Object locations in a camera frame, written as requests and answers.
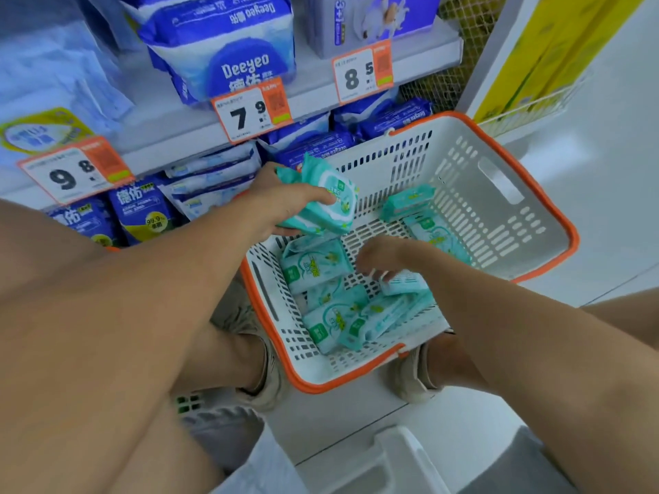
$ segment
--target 9.8 price tag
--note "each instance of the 9.8 price tag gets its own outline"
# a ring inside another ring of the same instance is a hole
[[[214,98],[212,103],[231,143],[292,123],[281,78]]]
[[[393,87],[391,41],[384,40],[332,61],[334,82],[343,105]]]
[[[135,180],[103,137],[91,137],[19,161],[18,166],[62,205]]]

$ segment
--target orange price tag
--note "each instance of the orange price tag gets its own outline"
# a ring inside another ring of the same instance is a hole
[[[18,162],[57,203],[70,204],[135,180],[110,142],[90,137]]]
[[[222,95],[211,102],[231,143],[292,123],[281,78]]]
[[[339,102],[345,104],[393,87],[391,41],[386,39],[332,60]]]

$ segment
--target white plastic basket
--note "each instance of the white plastic basket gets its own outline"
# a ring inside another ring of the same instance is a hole
[[[432,203],[460,237],[479,269],[519,282],[572,255],[579,237],[531,175],[466,116],[449,112],[327,158],[360,188],[353,230],[342,237],[353,263],[362,245],[388,233],[408,236],[400,221],[378,219],[384,200],[422,183],[437,188]],[[241,271],[259,320],[273,340],[292,384],[322,393],[414,349],[449,326],[437,306],[353,352],[320,354],[302,325],[279,266],[287,240],[272,236],[249,250]],[[350,285],[378,285],[355,273]]]

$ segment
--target green label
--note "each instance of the green label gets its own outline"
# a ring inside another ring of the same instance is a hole
[[[428,230],[429,228],[433,228],[435,226],[435,221],[433,219],[423,219],[419,220],[419,225],[421,225],[421,228],[424,230]]]
[[[291,284],[292,282],[295,282],[298,279],[300,279],[300,271],[297,269],[295,265],[287,269],[284,269],[284,279],[286,280],[286,282]]]
[[[325,338],[329,336],[327,329],[325,329],[323,324],[316,324],[315,326],[309,328],[309,335],[311,336],[311,340],[313,340],[316,344],[325,340]]]
[[[350,335],[354,337],[359,337],[359,330],[361,329],[361,326],[363,326],[365,323],[364,319],[358,319],[355,322],[352,323],[350,326]]]

